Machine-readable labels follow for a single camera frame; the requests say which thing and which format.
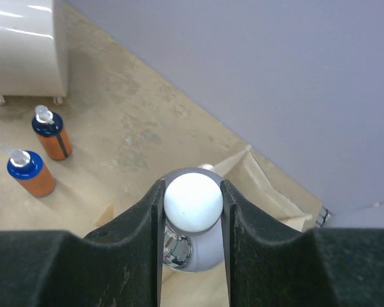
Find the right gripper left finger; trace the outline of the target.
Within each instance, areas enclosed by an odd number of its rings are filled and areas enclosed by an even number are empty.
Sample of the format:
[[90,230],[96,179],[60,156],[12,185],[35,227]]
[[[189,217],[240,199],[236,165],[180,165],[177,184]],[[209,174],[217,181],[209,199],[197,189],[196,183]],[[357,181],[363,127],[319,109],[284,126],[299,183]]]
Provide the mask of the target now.
[[77,237],[0,231],[0,306],[159,306],[165,183]]

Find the bright blue orange pump bottle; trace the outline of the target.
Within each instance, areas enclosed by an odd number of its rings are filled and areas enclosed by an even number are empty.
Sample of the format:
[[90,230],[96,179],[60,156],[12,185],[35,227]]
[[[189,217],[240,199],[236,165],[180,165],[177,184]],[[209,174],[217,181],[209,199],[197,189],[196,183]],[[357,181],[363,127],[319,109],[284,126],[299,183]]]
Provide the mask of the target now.
[[0,150],[9,158],[6,165],[8,174],[35,198],[50,195],[56,181],[43,159],[30,150],[7,148],[0,145]]

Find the silver metallic bottle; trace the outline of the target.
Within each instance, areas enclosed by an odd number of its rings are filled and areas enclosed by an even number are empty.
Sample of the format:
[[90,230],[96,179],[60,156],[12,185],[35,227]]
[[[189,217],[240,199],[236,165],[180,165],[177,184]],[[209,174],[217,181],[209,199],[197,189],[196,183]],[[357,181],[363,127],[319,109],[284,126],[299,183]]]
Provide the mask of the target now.
[[214,166],[172,171],[163,177],[163,263],[184,272],[202,272],[224,260],[222,177]]

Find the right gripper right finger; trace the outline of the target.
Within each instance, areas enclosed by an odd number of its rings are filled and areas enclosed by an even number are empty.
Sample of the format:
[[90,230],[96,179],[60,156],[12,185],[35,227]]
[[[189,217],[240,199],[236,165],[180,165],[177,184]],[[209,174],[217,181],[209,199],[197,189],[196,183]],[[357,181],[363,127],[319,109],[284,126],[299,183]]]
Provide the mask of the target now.
[[220,188],[231,306],[384,306],[384,229],[299,232]]

